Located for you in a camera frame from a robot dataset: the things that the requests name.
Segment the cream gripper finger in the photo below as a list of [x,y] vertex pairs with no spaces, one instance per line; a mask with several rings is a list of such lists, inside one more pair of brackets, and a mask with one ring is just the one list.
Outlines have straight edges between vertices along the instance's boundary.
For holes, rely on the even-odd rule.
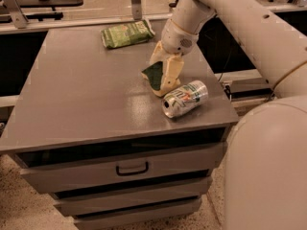
[[181,55],[174,55],[159,62],[153,71],[153,92],[156,96],[162,97],[180,85],[179,75],[183,65]]
[[158,41],[150,57],[150,65],[153,65],[159,61],[163,61],[166,56],[167,52],[164,50],[162,42]]

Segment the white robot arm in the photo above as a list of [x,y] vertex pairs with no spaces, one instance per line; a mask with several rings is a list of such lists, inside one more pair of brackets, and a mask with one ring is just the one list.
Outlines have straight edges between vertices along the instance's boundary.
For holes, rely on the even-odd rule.
[[307,37],[255,0],[179,0],[151,56],[153,92],[179,85],[181,58],[218,16],[253,64],[229,76],[275,98],[241,118],[228,140],[224,230],[307,230]]

